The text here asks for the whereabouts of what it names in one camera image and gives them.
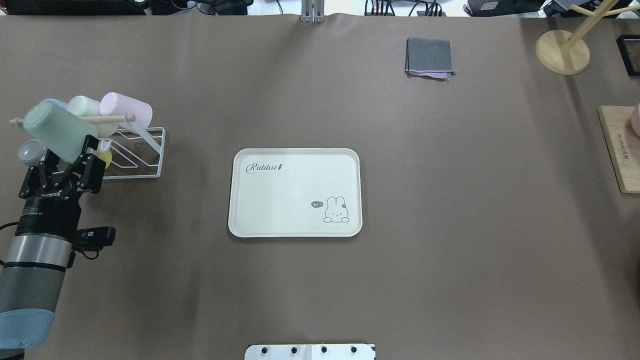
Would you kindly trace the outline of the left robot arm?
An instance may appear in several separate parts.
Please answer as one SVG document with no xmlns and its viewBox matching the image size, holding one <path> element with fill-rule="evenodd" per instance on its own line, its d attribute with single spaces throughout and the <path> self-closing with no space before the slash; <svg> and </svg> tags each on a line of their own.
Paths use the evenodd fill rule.
<svg viewBox="0 0 640 360">
<path fill-rule="evenodd" d="M 78 157 L 64 171 L 46 151 L 28 168 L 19 197 L 25 200 L 6 259 L 1 263 L 0 344 L 12 357 L 47 339 L 67 269 L 76 254 L 96 255 L 115 241 L 114 227 L 79 228 L 84 193 L 100 192 L 106 164 L 99 140 L 87 135 Z"/>
</svg>

